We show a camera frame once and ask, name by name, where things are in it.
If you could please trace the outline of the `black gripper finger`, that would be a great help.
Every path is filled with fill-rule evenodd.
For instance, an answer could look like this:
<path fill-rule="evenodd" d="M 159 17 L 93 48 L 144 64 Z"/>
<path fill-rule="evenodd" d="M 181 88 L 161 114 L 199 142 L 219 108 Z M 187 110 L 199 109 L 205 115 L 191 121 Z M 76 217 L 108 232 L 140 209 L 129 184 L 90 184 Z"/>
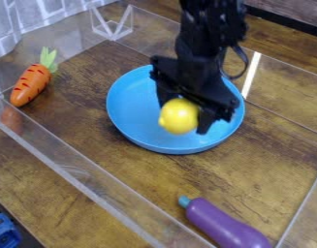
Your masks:
<path fill-rule="evenodd" d="M 218 120 L 219 110 L 216 108 L 201 108 L 199 115 L 197 134 L 205 135 Z"/>
<path fill-rule="evenodd" d="M 179 86 L 173 80 L 157 81 L 157 97 L 160 107 L 163 107 L 171 100 L 179 97 Z"/>

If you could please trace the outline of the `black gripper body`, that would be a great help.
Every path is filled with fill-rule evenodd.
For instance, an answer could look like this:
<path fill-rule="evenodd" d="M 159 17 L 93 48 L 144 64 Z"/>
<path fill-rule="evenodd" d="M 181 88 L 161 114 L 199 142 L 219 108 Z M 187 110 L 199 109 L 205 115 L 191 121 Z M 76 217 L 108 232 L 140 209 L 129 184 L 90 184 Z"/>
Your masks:
<path fill-rule="evenodd" d="M 219 120 L 230 122 L 242 103 L 223 81 L 227 49 L 219 48 L 218 53 L 213 51 L 209 45 L 193 46 L 185 39 L 177 38 L 176 58 L 161 55 L 151 57 L 151 78 L 156 85 L 159 80 L 173 80 L 179 86 L 179 95 L 200 109 L 218 109 Z"/>

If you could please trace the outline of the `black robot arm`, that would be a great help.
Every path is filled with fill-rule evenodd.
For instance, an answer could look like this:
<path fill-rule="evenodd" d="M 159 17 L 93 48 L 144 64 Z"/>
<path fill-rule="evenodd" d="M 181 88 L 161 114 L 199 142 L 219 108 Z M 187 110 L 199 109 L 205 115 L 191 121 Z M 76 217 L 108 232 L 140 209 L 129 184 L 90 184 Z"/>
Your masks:
<path fill-rule="evenodd" d="M 208 133 L 216 121 L 230 121 L 240 100 L 226 82 L 240 75 L 224 70 L 232 49 L 243 62 L 250 58 L 240 42 L 248 24 L 243 0 L 179 0 L 181 24 L 175 58 L 151 57 L 161 107 L 160 126 L 172 134 Z"/>

